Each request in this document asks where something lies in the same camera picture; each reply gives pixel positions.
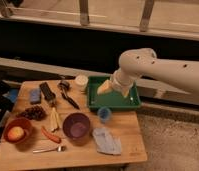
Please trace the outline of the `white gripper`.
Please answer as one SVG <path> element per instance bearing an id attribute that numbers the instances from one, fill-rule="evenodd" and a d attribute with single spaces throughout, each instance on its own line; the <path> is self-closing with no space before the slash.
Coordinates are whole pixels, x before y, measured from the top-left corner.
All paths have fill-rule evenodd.
<path id="1" fill-rule="evenodd" d="M 109 93 L 113 89 L 123 94 L 123 97 L 126 98 L 136 79 L 136 76 L 131 76 L 122 69 L 118 69 L 112 74 L 110 81 L 106 80 L 98 87 L 97 94 Z"/>

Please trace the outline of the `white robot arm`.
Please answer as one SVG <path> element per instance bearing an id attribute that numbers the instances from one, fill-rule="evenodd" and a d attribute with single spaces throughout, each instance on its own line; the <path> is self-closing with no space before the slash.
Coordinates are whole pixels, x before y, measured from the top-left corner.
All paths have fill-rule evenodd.
<path id="1" fill-rule="evenodd" d="M 97 94 L 117 91 L 127 97 L 142 76 L 199 95 L 199 62 L 159 59 L 151 48 L 123 52 L 119 57 L 119 69 L 98 87 Z"/>

